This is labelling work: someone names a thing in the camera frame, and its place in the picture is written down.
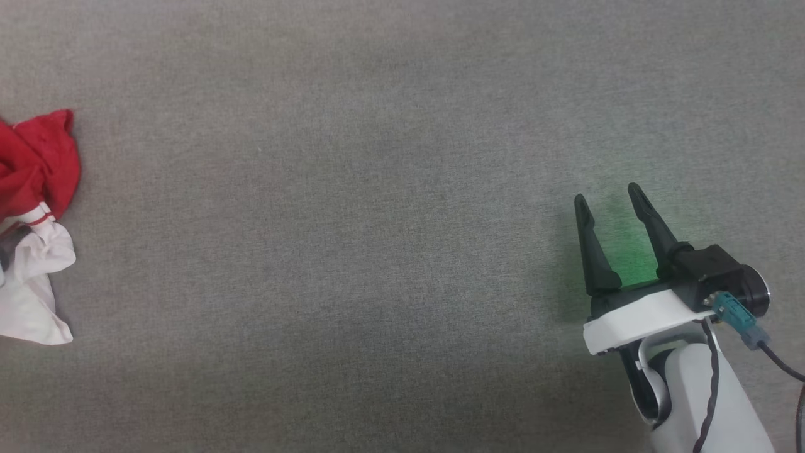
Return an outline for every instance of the white cloth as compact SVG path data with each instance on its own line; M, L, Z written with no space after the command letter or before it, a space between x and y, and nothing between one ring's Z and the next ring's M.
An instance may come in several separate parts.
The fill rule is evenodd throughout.
M67 230L47 220L31 227L14 250L14 261L0 287L0 335L42 344L72 341L70 328L56 316L50 272L76 262Z

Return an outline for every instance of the red stripe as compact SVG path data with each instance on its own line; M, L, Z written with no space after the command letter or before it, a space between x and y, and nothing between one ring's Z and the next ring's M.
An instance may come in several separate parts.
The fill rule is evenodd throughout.
M33 222L26 222L26 224L27 224L29 227L33 227L33 226L35 226L35 225L39 225L40 223L42 223L42 222L44 222L45 220L47 220L47 217L48 217L49 215L50 215L50 213L46 213L45 215L43 215L42 217L40 217L40 218L36 219L36 220L35 220L35 221L33 221Z

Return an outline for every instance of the teal connector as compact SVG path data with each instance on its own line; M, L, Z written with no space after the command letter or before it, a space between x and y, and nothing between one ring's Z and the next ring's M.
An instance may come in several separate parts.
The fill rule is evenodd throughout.
M766 331L758 326L758 320L732 294L717 293L713 299L712 311L735 329L752 351L758 349L758 342L770 341Z

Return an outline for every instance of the red cloth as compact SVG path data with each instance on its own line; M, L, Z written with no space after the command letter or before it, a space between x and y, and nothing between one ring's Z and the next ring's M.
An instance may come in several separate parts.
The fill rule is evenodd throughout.
M64 214L81 175L71 129L70 110L57 110L14 127L0 122L0 219L5 221L0 234L10 229L8 221L19 216L23 216L20 222L31 224ZM42 202L47 215L37 221L24 217Z

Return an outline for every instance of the green light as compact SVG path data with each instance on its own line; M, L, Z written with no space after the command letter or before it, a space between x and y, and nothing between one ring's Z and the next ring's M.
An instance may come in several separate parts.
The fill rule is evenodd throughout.
M634 217L628 199L609 203L596 217L596 234L612 270L623 286L657 279L657 260L646 228Z

